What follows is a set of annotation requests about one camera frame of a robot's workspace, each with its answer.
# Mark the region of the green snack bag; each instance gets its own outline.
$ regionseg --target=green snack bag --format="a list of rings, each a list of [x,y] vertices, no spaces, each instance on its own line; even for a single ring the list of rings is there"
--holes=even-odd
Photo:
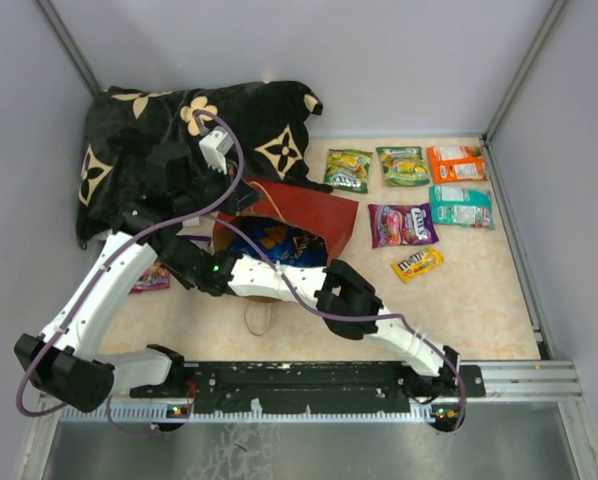
[[[430,183],[421,147],[377,147],[386,185],[418,187]]]
[[[371,152],[360,150],[328,150],[324,183],[340,190],[368,193],[368,171]]]
[[[495,228],[492,197],[487,190],[435,185],[430,187],[430,204],[434,223]]]

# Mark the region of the yellow candy bag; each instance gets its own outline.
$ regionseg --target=yellow candy bag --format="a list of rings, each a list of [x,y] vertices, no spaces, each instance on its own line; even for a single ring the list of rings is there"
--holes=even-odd
[[[412,277],[426,273],[443,263],[441,254],[432,247],[424,248],[402,262],[393,263],[392,269],[403,283],[408,283]]]

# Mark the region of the patterned pillow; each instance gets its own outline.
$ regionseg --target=patterned pillow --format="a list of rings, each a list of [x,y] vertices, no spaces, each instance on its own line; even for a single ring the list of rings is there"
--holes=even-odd
[[[306,177],[304,121],[310,114],[320,115],[323,105],[302,83],[256,82],[162,93],[112,87],[95,96],[86,116],[76,226],[82,247],[110,228],[120,209],[141,197],[145,159],[155,145],[188,145],[193,175],[207,173],[198,146],[202,137],[193,120],[198,109],[219,115],[233,128],[244,149],[247,176],[331,191]],[[205,123],[212,129],[212,121]]]

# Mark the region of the label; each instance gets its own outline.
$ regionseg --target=label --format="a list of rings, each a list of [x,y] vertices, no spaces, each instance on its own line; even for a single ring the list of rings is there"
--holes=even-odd
[[[421,147],[399,147],[399,148],[384,148],[383,153],[395,158],[411,158],[411,159],[422,159]]]
[[[441,200],[444,202],[463,202],[468,201],[467,192],[461,187],[440,187]]]
[[[464,225],[474,225],[477,223],[477,207],[467,207],[465,205],[455,206],[455,222]]]
[[[474,163],[462,163],[455,165],[455,175],[458,179],[479,178],[477,165]]]
[[[461,160],[467,155],[461,147],[435,147],[437,155],[441,160],[447,162],[448,160]]]
[[[425,252],[419,252],[419,253],[415,253],[414,255],[412,255],[410,258],[405,259],[403,262],[399,262],[397,264],[397,266],[403,270],[406,271],[408,270],[411,266],[413,266],[415,263],[420,262],[423,259],[423,256],[425,255]]]
[[[417,238],[427,238],[428,230],[426,229],[426,213],[420,208],[413,208],[410,213],[412,214],[412,220],[414,223],[414,230]]]
[[[343,187],[361,187],[361,180],[352,175],[346,175],[345,173],[335,173],[332,177],[330,177],[328,183],[330,185],[339,185]]]

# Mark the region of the snack bag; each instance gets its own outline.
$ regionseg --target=snack bag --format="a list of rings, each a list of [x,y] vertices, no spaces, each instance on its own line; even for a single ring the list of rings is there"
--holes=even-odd
[[[324,183],[357,193],[368,193],[368,171],[371,152],[360,150],[328,150]]]
[[[170,272],[155,263],[139,277],[139,280],[133,285],[130,293],[148,292],[150,290],[163,290],[170,288]]]
[[[403,283],[408,283],[413,277],[429,272],[443,263],[441,254],[432,247],[408,257],[403,262],[393,263],[392,269]]]
[[[430,204],[368,205],[372,248],[396,245],[429,245],[439,241]]]
[[[320,267],[328,263],[326,244],[313,233],[267,217],[246,217],[240,228],[273,262],[295,267]],[[235,236],[228,250],[259,257],[240,236]]]
[[[430,203],[435,223],[495,228],[492,197],[487,190],[437,185],[430,187]]]
[[[428,158],[435,183],[486,180],[481,147],[429,147]]]
[[[390,187],[417,187],[430,183],[421,147],[377,147],[383,179]]]

